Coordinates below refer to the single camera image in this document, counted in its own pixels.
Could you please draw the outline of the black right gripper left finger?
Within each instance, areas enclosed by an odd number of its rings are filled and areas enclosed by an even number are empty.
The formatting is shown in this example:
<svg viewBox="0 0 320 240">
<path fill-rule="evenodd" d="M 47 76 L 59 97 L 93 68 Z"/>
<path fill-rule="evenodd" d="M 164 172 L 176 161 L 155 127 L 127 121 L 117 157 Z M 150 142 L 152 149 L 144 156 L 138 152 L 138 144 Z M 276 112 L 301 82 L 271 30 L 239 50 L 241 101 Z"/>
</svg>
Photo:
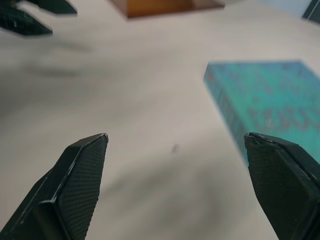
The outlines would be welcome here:
<svg viewBox="0 0 320 240">
<path fill-rule="evenodd" d="M 106 133 L 69 145 L 30 189 L 0 232 L 2 240 L 83 240 L 100 195 Z"/>
</svg>

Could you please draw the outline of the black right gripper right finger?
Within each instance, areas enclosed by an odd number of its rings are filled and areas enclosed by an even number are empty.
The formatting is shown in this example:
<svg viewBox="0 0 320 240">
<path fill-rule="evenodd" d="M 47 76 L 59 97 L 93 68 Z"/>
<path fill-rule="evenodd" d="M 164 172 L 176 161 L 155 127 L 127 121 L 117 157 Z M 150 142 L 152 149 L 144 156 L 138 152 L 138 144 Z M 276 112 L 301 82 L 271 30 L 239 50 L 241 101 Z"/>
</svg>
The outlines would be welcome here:
<svg viewBox="0 0 320 240">
<path fill-rule="evenodd" d="M 320 165 L 300 145 L 250 132 L 244 136 L 256 198 L 280 240 L 320 238 Z"/>
</svg>

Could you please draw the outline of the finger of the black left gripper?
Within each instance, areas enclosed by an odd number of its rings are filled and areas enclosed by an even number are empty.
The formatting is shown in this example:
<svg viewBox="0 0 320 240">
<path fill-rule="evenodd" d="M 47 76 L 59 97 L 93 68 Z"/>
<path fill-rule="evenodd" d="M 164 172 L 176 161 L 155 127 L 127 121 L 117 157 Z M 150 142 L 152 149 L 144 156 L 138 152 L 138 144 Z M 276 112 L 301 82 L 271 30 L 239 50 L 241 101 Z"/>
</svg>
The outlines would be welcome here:
<svg viewBox="0 0 320 240">
<path fill-rule="evenodd" d="M 68 0 L 26 0 L 55 15 L 77 15 L 77 9 Z"/>
<path fill-rule="evenodd" d="M 0 6 L 0 27 L 27 37 L 53 34 L 51 29 L 36 18 L 12 5 Z"/>
</svg>

